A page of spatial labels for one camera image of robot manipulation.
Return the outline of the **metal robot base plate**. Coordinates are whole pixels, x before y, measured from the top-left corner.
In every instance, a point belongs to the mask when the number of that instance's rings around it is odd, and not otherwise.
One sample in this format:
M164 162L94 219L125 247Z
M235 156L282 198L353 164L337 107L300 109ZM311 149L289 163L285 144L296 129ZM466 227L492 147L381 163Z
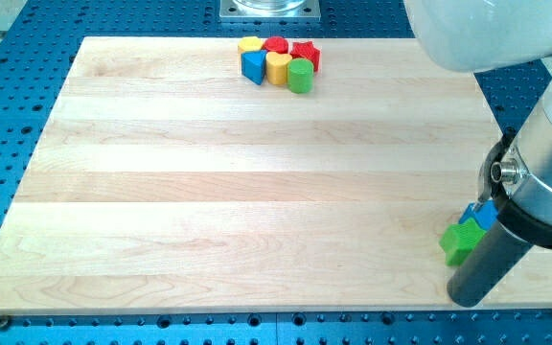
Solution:
M309 21L321 19L319 0L218 0L221 22Z

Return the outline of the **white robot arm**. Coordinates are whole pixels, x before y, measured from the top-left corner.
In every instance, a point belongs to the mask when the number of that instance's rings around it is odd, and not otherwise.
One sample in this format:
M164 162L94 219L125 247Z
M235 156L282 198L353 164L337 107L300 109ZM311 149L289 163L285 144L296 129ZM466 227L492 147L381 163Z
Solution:
M552 1L406 0L410 27L428 56L454 72L486 72L552 57ZM552 80L514 134L492 148L478 202L498 209L496 230L552 249Z

